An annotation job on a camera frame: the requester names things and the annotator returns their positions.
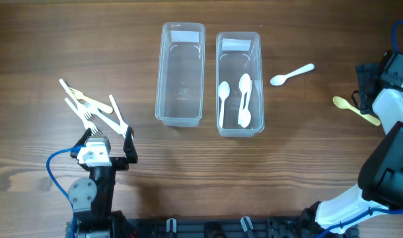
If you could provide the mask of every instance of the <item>wooden table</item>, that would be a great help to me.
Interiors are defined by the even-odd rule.
[[[334,198],[356,183],[384,132],[336,108],[332,97],[348,99],[357,88],[354,67],[391,48],[397,19],[401,1],[0,5],[0,237],[63,237],[71,219],[45,168],[50,154],[84,132],[59,78],[105,103],[113,94],[135,130],[139,163],[118,173],[113,205],[128,218],[297,215]],[[169,128],[155,118],[161,27],[168,21],[206,27],[197,128]],[[215,42],[222,31],[261,37],[266,127],[253,138],[217,131]],[[403,51],[403,27],[397,33]],[[314,72],[282,87],[268,83],[307,63]],[[122,155],[123,138],[95,123],[112,154]],[[67,155],[53,160],[52,171],[65,189],[88,177]],[[403,237],[403,216],[360,228],[361,237]]]

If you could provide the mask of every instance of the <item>pile of cutlery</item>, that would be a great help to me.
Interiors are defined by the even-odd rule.
[[[65,98],[65,102],[72,109],[72,111],[76,113],[76,115],[81,119],[81,121],[83,121],[84,127],[86,129],[87,128],[91,129],[93,135],[95,136],[102,135],[102,132],[96,127],[96,125],[93,122],[91,122],[94,118],[94,115],[96,115],[100,119],[102,119],[108,126],[110,126],[116,133],[122,135],[125,138],[128,125],[122,119],[118,105],[116,104],[116,101],[112,95],[109,95],[109,99],[113,108],[111,106],[108,106],[106,104],[103,104],[101,102],[98,102],[94,99],[85,96],[81,91],[78,91],[77,89],[72,89],[68,87],[65,81],[63,81],[63,79],[60,79],[59,82],[61,83],[62,87],[65,89],[67,94],[73,99],[77,107],[75,107],[74,104],[68,98]],[[79,100],[85,100],[86,102],[82,104],[81,102],[79,102]],[[116,122],[112,121],[111,119],[103,115],[101,113],[101,110],[105,113],[112,113],[113,111],[115,111],[116,116],[118,117],[120,123],[117,124]]]

